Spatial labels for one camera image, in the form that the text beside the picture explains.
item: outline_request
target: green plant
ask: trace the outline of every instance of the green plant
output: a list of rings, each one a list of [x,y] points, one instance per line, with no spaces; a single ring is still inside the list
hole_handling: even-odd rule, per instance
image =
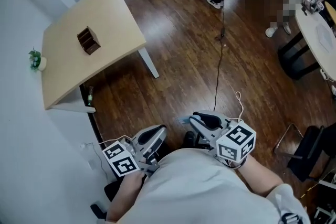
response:
[[[30,68],[33,71],[36,71],[38,69],[38,66],[41,63],[41,52],[36,51],[35,48],[29,52],[29,59],[30,59]]]

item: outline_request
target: black cable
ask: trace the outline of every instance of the black cable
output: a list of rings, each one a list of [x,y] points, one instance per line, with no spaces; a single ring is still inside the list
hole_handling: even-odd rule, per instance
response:
[[[92,145],[93,151],[95,152],[95,154],[97,155],[97,157],[98,157],[99,160],[100,160],[100,167],[101,167],[102,171],[103,171],[104,174],[105,174],[106,181],[107,181],[107,184],[108,184],[108,183],[109,183],[108,175],[107,175],[106,171],[105,171],[104,168],[103,168],[103,161],[101,160],[100,156],[99,156],[98,153],[96,152],[96,149],[94,148],[94,144],[91,142],[91,143],[88,143],[87,145]]]
[[[223,43],[222,43],[222,39],[225,36],[225,27],[224,27],[224,6],[222,7],[222,14],[223,14],[223,18],[222,18],[222,29],[220,31],[220,35],[217,37],[218,41],[221,44],[221,53],[220,53],[220,58],[219,58],[219,62],[218,62],[218,66],[217,66],[217,82],[216,82],[216,90],[215,90],[215,106],[214,106],[214,111],[216,109],[216,104],[217,104],[217,91],[218,91],[218,84],[219,84],[219,68],[221,66],[222,63],[222,59],[223,59]]]

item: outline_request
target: light wood tabletop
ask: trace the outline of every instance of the light wood tabletop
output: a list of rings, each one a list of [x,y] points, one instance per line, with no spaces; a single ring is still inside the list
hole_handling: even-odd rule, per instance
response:
[[[101,46],[92,55],[82,49],[77,39],[77,34],[87,26],[97,35]],[[42,72],[45,109],[144,44],[145,39],[124,0],[81,0],[44,32],[41,53],[47,58],[47,67]]]
[[[330,14],[332,20],[336,24],[336,10],[328,2],[325,2],[324,4],[325,4],[325,7],[327,8],[327,11]]]
[[[307,15],[304,14],[301,7],[297,8],[295,12],[301,33],[320,67],[329,78],[336,80],[336,38],[319,13],[306,13]],[[320,42],[317,27],[325,29],[326,35],[331,40],[330,45],[325,46]]]

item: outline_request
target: black shoe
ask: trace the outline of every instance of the black shoe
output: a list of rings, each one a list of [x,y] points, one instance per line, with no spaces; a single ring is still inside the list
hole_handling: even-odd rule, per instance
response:
[[[186,132],[181,148],[194,148],[196,143],[196,135],[194,132]]]

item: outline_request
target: small wooden organizer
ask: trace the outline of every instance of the small wooden organizer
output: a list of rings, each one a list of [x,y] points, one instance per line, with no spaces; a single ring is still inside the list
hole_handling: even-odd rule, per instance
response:
[[[100,48],[97,36],[88,26],[77,35],[77,38],[83,50],[88,55],[91,55],[93,52]]]

